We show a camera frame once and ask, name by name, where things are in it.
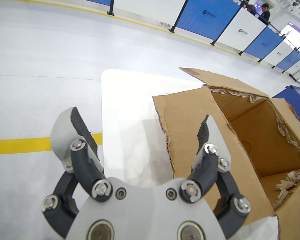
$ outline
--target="white table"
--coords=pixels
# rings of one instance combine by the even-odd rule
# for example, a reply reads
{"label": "white table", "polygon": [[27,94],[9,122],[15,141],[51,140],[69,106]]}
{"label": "white table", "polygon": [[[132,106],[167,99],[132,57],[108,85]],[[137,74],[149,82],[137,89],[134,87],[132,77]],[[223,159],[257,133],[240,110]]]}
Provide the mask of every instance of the white table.
{"label": "white table", "polygon": [[[141,187],[173,178],[152,96],[200,88],[189,81],[108,69],[101,75],[104,173]],[[266,217],[242,227],[231,240],[277,240],[277,218]]]}

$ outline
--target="floor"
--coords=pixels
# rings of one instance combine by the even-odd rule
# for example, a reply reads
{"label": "floor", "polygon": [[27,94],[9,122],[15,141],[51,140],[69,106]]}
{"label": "floor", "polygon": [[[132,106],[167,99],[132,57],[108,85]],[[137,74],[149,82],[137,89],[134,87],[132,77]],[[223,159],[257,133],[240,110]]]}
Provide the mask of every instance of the floor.
{"label": "floor", "polygon": [[[179,67],[237,78],[269,96],[300,87],[281,72],[208,43],[81,10],[0,0],[0,140],[48,137],[56,117],[71,106],[92,133],[102,133],[104,70],[195,80]],[[51,151],[2,151],[0,239],[60,239],[40,205],[63,173],[61,163]],[[86,197],[78,188],[79,207]]]}

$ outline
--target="man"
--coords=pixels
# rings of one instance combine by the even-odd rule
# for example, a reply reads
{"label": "man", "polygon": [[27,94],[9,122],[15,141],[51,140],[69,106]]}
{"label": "man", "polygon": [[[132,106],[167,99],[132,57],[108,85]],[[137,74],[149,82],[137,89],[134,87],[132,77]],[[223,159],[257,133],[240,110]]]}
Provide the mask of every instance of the man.
{"label": "man", "polygon": [[269,4],[264,3],[262,5],[262,11],[263,11],[263,13],[258,17],[258,19],[261,22],[267,24],[269,21],[269,18],[270,18]]}
{"label": "man", "polygon": [[247,11],[250,12],[253,15],[256,15],[256,9],[254,8],[253,4],[248,4],[247,5]]}

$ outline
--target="monitor screen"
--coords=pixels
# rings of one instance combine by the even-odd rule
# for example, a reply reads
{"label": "monitor screen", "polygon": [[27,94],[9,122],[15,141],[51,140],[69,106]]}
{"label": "monitor screen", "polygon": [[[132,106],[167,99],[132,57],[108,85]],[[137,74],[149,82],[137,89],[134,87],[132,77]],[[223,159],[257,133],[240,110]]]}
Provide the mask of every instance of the monitor screen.
{"label": "monitor screen", "polygon": [[281,34],[286,35],[284,40],[290,47],[300,47],[300,28],[289,22],[282,30]]}

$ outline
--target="yellow floor line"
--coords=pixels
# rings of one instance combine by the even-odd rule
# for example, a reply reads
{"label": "yellow floor line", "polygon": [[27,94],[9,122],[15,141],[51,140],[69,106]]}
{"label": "yellow floor line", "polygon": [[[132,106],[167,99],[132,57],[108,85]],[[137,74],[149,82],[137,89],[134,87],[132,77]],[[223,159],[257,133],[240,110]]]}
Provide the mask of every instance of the yellow floor line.
{"label": "yellow floor line", "polygon": [[[102,145],[102,134],[92,134],[95,142]],[[0,155],[52,150],[49,137],[0,140]]]}
{"label": "yellow floor line", "polygon": [[[221,47],[212,46],[210,43],[205,43],[205,42],[202,42],[200,40],[189,38],[189,37],[177,34],[177,33],[171,33],[168,30],[163,30],[161,28],[157,28],[157,27],[154,27],[154,26],[151,26],[151,25],[139,23],[139,22],[136,22],[136,21],[133,21],[133,20],[122,18],[122,17],[108,15],[106,13],[101,13],[101,12],[97,12],[97,11],[93,11],[93,10],[89,10],[89,9],[84,9],[84,8],[79,8],[79,7],[74,7],[74,6],[70,6],[70,5],[64,5],[64,4],[58,4],[58,3],[53,3],[53,2],[47,2],[47,1],[35,1],[35,0],[9,0],[9,1],[19,1],[19,2],[27,2],[27,3],[37,3],[37,4],[44,4],[44,5],[51,5],[51,6],[59,6],[59,7],[71,8],[71,9],[75,9],[75,10],[81,10],[81,11],[85,11],[85,12],[89,12],[89,13],[93,13],[93,14],[104,15],[104,16],[108,16],[108,17],[113,17],[113,18],[120,19],[120,20],[123,20],[123,21],[126,21],[126,22],[134,23],[134,24],[137,24],[137,25],[141,25],[141,26],[145,26],[145,27],[152,28],[152,29],[155,29],[155,30],[159,30],[161,32],[169,33],[171,35],[175,35],[175,36],[178,36],[178,37],[181,37],[181,38],[184,38],[184,39],[192,40],[192,41],[204,44],[204,45],[209,46],[209,47],[214,47],[216,49],[220,49],[220,50],[222,50],[224,52],[230,53],[230,54],[235,55],[237,57],[240,57],[236,52],[232,52],[232,51],[226,50],[226,49],[221,48]],[[257,63],[256,60],[253,60],[253,59],[251,59],[249,57],[241,56],[241,58],[244,58],[246,60],[249,60],[249,61]]]}

